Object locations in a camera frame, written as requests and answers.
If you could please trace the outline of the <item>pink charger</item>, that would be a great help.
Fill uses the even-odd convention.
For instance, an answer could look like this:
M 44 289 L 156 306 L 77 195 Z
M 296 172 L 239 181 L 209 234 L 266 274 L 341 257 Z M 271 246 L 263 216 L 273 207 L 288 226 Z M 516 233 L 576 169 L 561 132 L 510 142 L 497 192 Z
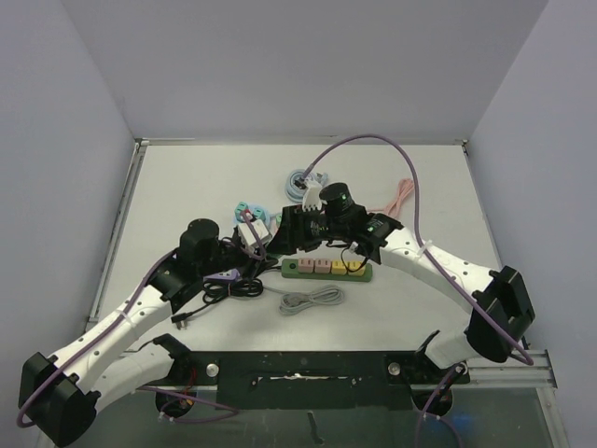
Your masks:
M 314 271 L 314 260 L 301 258 L 298 260 L 298 272 L 299 273 L 313 273 Z
M 314 272 L 327 274 L 331 273 L 332 261 L 330 259 L 316 259 L 314 261 Z

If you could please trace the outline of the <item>yellow charger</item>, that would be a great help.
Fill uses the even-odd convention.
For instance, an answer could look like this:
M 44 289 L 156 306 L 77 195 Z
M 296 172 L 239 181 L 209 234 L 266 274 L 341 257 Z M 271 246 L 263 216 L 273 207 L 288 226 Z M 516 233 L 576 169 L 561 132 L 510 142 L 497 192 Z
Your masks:
M 346 271 L 351 276 L 363 276 L 366 272 L 367 263 L 365 261 L 349 261 L 346 267 Z
M 336 259 L 331 262 L 330 273 L 333 275 L 346 275 L 348 271 L 344 263 Z

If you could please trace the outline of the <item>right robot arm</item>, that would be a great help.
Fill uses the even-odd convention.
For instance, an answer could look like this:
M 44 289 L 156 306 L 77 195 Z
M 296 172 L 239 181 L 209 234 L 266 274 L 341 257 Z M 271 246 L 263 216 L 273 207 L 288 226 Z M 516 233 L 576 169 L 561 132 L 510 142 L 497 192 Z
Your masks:
M 342 242 L 367 261 L 422 281 L 468 313 L 465 327 L 434 336 L 415 358 L 422 379 L 435 382 L 450 366 L 474 357 L 532 364 L 521 339 L 535 310 L 519 271 L 509 266 L 497 271 L 442 250 L 396 219 L 355 203 L 344 183 L 309 187 L 305 200 L 284 207 L 267 245 L 270 253 L 289 256 Z

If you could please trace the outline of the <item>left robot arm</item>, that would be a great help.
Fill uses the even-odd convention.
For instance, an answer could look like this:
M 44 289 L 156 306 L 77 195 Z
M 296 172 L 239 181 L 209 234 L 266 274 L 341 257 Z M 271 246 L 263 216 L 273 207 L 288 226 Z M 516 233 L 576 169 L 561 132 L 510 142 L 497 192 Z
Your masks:
M 196 297 L 205 277 L 264 259 L 271 238 L 259 219 L 238 225 L 230 238 L 220 238 L 211 219 L 191 221 L 177 248 L 156 261 L 110 315 L 52 355 L 36 353 L 23 364 L 18 427 L 37 427 L 64 447 L 79 439 L 100 411 L 137 387 L 161 378 L 171 384 L 185 380 L 187 349 L 170 334 L 148 354 L 124 353 Z

